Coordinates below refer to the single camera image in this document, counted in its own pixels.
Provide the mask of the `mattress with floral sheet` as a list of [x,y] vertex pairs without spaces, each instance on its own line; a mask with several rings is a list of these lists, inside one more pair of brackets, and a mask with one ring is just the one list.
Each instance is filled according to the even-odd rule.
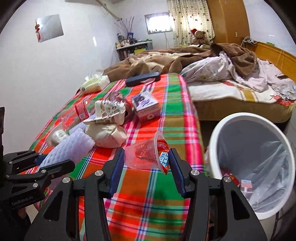
[[257,92],[233,80],[187,84],[201,121],[220,121],[233,113],[255,113],[273,123],[284,123],[295,109],[294,101],[281,99],[269,88]]

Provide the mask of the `purple white milk carton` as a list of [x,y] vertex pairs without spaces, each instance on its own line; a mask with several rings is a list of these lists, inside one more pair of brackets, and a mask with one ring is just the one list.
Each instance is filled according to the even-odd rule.
[[141,123],[160,116],[161,106],[149,91],[139,93],[131,100],[135,114]]

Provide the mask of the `white foam fruit net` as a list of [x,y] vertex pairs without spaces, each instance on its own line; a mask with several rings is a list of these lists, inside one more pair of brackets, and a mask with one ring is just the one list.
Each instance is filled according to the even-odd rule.
[[94,145],[95,141],[81,128],[78,128],[46,156],[37,171],[66,160],[71,160],[76,164],[89,153]]

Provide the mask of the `wooden wardrobe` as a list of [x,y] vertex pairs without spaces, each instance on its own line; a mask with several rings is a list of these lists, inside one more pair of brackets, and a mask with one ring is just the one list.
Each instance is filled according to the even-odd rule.
[[236,43],[250,35],[243,0],[207,0],[215,33],[214,43]]

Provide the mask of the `beige paper bag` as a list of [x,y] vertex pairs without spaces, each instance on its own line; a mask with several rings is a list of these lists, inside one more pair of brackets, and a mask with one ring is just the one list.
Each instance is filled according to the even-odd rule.
[[110,124],[91,124],[85,129],[85,133],[95,141],[95,145],[101,148],[119,148],[126,141],[126,131],[122,126]]

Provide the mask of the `red metallic can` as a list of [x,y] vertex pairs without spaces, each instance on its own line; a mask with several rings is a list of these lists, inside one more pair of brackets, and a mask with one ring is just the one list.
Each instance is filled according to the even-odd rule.
[[126,97],[119,91],[113,92],[109,96],[110,101],[118,101],[125,104],[125,121],[124,124],[126,124],[134,115],[134,108],[130,102],[126,99]]

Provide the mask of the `clear plastic bottle red label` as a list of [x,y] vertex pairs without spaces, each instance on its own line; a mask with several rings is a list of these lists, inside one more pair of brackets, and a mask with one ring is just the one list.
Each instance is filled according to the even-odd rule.
[[58,114],[58,121],[62,123],[63,130],[68,131],[94,113],[95,102],[84,99]]

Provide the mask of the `printed paper snack wrapper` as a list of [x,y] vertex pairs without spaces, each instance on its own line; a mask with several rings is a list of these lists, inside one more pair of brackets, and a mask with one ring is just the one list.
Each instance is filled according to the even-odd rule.
[[95,102],[95,118],[83,121],[86,125],[91,124],[116,124],[123,125],[125,121],[125,103],[120,101],[98,100]]

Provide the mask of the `brown fleece blanket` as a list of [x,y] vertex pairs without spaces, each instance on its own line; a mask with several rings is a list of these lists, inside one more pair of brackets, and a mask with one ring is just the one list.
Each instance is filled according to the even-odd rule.
[[216,57],[225,52],[241,77],[246,77],[257,66],[257,56],[253,51],[238,44],[211,44],[209,49],[190,45],[171,49],[144,51],[127,57],[103,71],[111,82],[142,74],[180,73],[188,65],[207,57]]

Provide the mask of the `wall mirror panel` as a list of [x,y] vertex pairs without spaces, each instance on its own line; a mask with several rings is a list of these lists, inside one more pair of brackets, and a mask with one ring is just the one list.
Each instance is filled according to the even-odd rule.
[[49,15],[36,18],[36,36],[39,43],[64,35],[60,15]]

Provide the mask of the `small bright window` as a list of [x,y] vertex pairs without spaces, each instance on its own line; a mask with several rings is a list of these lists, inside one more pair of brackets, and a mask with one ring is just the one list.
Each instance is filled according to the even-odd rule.
[[144,17],[149,35],[171,32],[173,30],[173,19],[169,12],[154,13],[145,15]]

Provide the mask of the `wooden headboard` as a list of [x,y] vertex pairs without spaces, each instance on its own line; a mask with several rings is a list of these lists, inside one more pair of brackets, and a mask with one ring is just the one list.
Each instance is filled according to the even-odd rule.
[[262,42],[256,44],[246,43],[244,45],[249,50],[254,51],[259,59],[273,63],[284,75],[295,81],[296,58],[294,55]]

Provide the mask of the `clear plastic cup red lid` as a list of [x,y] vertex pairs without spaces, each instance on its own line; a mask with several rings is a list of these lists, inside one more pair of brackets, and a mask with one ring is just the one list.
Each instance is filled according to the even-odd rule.
[[163,134],[156,131],[153,138],[125,148],[125,164],[132,169],[159,169],[166,175],[169,170],[169,150]]

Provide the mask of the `white yogurt cup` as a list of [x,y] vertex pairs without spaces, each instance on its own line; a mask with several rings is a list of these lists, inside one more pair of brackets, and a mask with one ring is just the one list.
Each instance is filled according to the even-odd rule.
[[55,147],[68,137],[69,135],[64,130],[52,130],[46,137],[46,144],[49,147]]

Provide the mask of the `white shelf with items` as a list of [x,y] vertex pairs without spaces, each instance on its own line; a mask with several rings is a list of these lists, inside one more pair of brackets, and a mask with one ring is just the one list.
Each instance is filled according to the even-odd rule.
[[133,56],[135,54],[152,50],[153,49],[153,43],[151,40],[149,41],[140,41],[137,43],[124,43],[123,46],[116,47],[116,51],[118,53],[119,60],[125,60],[129,56]]

